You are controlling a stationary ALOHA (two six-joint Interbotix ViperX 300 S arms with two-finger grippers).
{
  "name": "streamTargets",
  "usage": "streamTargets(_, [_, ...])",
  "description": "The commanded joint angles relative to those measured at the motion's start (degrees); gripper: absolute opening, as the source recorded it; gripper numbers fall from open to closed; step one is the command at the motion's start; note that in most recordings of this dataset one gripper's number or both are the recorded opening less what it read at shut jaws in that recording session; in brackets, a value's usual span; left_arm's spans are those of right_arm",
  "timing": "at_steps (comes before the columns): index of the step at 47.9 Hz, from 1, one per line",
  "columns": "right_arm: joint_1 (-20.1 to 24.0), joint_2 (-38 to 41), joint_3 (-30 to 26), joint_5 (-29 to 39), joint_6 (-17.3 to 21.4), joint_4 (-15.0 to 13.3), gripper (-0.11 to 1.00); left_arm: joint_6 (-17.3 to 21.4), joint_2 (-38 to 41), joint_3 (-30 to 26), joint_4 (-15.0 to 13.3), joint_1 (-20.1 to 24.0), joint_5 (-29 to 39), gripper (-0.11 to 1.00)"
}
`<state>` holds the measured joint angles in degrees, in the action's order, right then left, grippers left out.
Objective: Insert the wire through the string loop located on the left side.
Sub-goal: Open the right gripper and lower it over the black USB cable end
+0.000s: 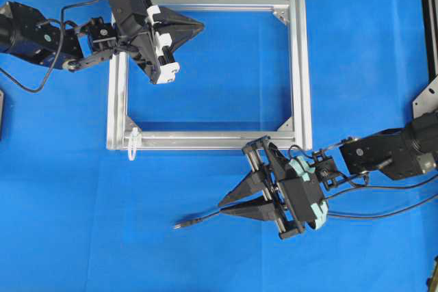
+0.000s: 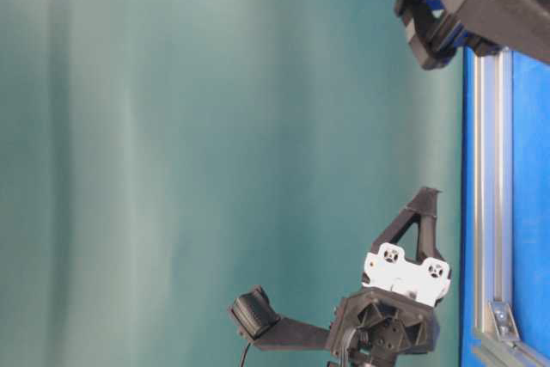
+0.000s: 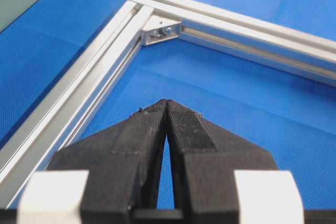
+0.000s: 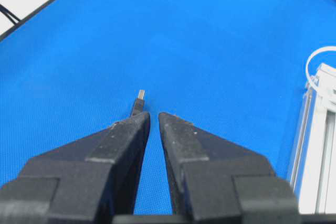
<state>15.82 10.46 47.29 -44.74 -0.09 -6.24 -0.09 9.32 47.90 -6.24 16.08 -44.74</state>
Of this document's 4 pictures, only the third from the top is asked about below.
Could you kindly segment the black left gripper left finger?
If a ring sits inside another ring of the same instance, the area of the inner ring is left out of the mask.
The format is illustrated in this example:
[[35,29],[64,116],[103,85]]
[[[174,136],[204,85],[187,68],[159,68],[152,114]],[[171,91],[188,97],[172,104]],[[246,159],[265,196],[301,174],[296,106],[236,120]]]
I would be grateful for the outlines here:
[[130,223],[133,208],[156,208],[166,100],[57,151],[48,170],[88,170],[83,223]]

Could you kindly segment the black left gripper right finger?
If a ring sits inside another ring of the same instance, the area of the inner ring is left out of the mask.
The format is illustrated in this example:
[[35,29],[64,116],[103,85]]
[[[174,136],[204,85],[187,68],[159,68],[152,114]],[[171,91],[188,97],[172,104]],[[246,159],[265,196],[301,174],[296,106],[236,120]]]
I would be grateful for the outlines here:
[[190,223],[238,223],[234,170],[276,170],[271,154],[173,100],[166,119],[176,208]]

